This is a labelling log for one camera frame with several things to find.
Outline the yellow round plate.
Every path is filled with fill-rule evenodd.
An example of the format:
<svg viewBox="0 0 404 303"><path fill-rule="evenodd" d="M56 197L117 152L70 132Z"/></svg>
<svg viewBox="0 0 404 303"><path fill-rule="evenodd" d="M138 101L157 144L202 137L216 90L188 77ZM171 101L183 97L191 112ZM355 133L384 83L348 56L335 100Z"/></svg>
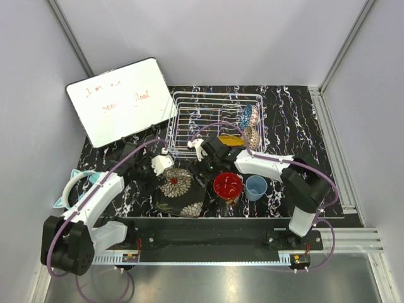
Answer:
<svg viewBox="0 0 404 303"><path fill-rule="evenodd" d="M221 134L218 136L221 143L229 147L243 147L246 142L242 136Z"/></svg>

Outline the beige red patterned bowl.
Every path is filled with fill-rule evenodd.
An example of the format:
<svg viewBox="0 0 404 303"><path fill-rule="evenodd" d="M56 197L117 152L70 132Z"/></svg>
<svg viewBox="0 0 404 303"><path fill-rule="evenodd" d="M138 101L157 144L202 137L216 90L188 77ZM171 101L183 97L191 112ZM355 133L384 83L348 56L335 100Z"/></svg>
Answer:
<svg viewBox="0 0 404 303"><path fill-rule="evenodd" d="M258 150L261 143L259 133L251 126L247 126L244 129L244 135L246 136L249 148L254 151Z"/></svg>

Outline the white wire dish rack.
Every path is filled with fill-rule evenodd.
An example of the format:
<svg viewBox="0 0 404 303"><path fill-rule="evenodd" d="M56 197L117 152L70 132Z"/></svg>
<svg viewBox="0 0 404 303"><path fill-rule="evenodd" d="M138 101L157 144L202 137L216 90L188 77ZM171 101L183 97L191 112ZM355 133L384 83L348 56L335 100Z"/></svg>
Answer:
<svg viewBox="0 0 404 303"><path fill-rule="evenodd" d="M168 122L166 141L169 152L175 158L196 156L187 147L187 142L194 136L197 139L205 139L211 135L240 137L240 132L233 126L242 127L244 111L248 106L252 107L258 117L257 125L254 126L259 135L258 151L266 150L268 128L264 124L266 114L262 96L250 93L175 91L173 99L172 112L177 115Z"/></svg>

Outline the black floral square plate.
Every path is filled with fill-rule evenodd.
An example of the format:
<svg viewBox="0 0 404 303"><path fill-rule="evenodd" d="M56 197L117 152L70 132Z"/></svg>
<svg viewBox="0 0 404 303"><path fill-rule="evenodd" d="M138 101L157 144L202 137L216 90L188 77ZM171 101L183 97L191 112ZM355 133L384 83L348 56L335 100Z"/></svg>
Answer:
<svg viewBox="0 0 404 303"><path fill-rule="evenodd" d="M186 169L167 169L162 177L155 208L177 217L198 218L203 211L206 188Z"/></svg>

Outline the blue patterned bowl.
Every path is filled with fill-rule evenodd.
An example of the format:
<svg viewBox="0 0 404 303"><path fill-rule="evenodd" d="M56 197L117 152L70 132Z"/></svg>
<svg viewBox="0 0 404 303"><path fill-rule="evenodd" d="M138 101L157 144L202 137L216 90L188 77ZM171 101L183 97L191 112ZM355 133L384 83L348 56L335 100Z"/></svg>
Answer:
<svg viewBox="0 0 404 303"><path fill-rule="evenodd" d="M241 129L245 129L248 126L254 128L259 120L259 112L258 107L256 105L248 104L244 108L241 118L240 118L240 127Z"/></svg>

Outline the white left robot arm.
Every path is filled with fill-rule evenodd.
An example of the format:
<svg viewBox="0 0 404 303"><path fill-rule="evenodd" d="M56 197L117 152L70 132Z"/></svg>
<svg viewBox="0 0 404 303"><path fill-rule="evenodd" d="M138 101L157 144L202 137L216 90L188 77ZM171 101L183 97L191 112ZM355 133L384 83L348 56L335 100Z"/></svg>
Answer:
<svg viewBox="0 0 404 303"><path fill-rule="evenodd" d="M168 154L147 157L135 149L105 172L80 172L66 184L61 203L68 202L70 190L81 179L96 175L98 178L78 202L62 215L49 216L42 227L40 262L50 276L61 278L69 273L84 275L96 254L111 246L123 250L136 244L134 227L121 220L112 220L96 227L97 220L112 200L126 187L126 181L158 180L174 164Z"/></svg>

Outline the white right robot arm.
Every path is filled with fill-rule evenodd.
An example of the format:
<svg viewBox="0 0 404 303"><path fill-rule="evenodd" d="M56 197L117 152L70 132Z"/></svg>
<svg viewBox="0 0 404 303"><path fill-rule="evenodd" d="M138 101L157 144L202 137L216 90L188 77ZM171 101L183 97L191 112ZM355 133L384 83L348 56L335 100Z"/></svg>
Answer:
<svg viewBox="0 0 404 303"><path fill-rule="evenodd" d="M290 232L286 236L288 246L298 251L308 245L308 232L332 188L330 178L315 167L310 155L269 155L227 146L217 137L193 139L187 142L187 147L196 152L190 170L201 178L213 181L222 173L234 173L281 182L286 190L285 197L293 206L288 225Z"/></svg>

